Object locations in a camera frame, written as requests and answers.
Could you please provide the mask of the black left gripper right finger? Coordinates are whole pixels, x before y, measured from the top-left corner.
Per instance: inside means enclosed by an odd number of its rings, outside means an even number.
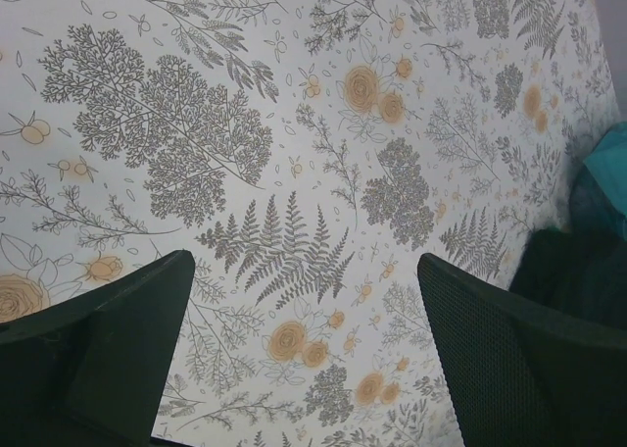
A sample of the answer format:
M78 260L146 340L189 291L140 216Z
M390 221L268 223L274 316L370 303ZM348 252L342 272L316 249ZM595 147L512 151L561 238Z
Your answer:
M431 253L417 278L465 445L625 445L625 331L541 306Z

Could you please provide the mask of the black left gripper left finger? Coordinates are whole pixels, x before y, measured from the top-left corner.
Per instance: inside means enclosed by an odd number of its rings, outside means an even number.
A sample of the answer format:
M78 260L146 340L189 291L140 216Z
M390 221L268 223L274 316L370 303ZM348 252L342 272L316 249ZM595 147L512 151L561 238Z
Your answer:
M187 308L186 250L1 325L4 446L160 446L152 434Z

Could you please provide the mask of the teal t shirt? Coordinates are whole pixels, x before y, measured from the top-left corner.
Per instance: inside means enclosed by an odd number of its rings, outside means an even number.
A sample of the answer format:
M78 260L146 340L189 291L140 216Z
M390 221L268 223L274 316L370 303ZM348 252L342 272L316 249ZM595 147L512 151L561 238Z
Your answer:
M626 214L626 123L613 125L600 140L584 165L611 205Z

